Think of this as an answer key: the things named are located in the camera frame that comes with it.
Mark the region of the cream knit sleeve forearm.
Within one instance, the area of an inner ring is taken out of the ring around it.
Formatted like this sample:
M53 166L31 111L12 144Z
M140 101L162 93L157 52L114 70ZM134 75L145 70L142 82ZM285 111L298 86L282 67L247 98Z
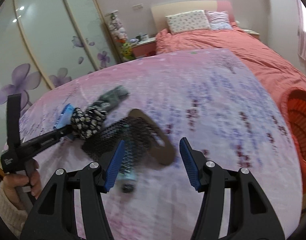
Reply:
M25 210L19 210L7 198L3 182L0 183L0 217L7 225L7 228L20 238L28 213Z

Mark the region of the person's left hand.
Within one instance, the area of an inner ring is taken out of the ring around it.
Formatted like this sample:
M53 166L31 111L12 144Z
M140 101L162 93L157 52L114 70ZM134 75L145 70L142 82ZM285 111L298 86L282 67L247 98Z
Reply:
M20 200L16 187L22 187L30 183L31 194L35 199L38 199L41 194L41 181L38 172L39 164L36 160L33 161L34 171L28 176L21 174L7 174L3 178L3 191L8 200L19 210L24 209L24 204Z

